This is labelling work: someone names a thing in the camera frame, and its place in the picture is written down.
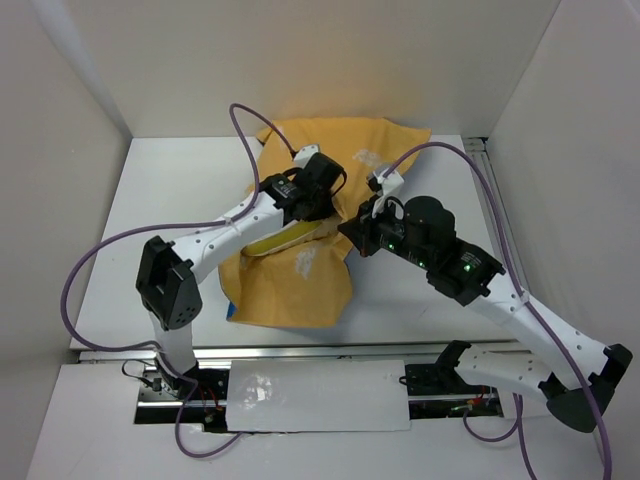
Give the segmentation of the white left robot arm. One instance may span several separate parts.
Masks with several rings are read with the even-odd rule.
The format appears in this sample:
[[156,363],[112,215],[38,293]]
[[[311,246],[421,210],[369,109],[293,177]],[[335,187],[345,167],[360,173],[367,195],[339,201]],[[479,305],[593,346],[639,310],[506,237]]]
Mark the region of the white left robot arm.
[[336,212],[334,184],[346,180],[342,166],[315,152],[302,167],[265,178],[214,227],[169,242],[155,236],[144,244],[136,289],[152,319],[161,385],[172,397],[187,398],[197,387],[191,323],[203,308],[199,285],[249,244],[303,221],[330,217]]

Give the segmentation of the white pillow yellow trim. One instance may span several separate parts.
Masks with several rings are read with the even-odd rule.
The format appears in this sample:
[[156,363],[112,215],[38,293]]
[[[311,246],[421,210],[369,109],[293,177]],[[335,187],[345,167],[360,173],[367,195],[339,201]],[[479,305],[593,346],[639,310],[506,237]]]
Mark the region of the white pillow yellow trim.
[[296,221],[277,233],[264,236],[245,246],[241,253],[248,257],[275,254],[306,242],[333,235],[337,232],[337,226],[340,222],[341,218],[338,215],[316,221]]

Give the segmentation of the orange and blue pillowcase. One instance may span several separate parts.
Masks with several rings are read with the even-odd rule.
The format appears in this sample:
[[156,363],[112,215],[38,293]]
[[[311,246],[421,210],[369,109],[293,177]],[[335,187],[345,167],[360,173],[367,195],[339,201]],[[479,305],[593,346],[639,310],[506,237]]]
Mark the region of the orange and blue pillowcase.
[[[263,149],[259,175],[266,178],[292,167],[287,151],[318,144],[347,173],[333,199],[341,221],[352,218],[372,192],[367,176],[431,138],[428,128],[397,125],[384,118],[298,118],[277,122],[257,135]],[[345,259],[352,249],[341,233],[262,257],[232,255],[218,268],[222,291],[239,324],[280,328],[324,328],[337,323],[352,298]]]

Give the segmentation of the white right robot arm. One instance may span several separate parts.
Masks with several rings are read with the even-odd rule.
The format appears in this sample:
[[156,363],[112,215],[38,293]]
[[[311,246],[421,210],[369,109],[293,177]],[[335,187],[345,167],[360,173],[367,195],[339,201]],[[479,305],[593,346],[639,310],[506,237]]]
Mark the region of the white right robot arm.
[[375,202],[364,202],[338,228],[362,256],[384,249],[424,270],[437,292],[504,328],[529,351],[509,357],[454,340],[436,361],[440,387],[495,386],[544,403],[573,430],[593,432],[594,415],[605,412],[632,353],[589,338],[537,299],[517,293],[496,258],[457,237],[454,215],[437,199],[414,197],[401,217],[393,201],[379,213]]

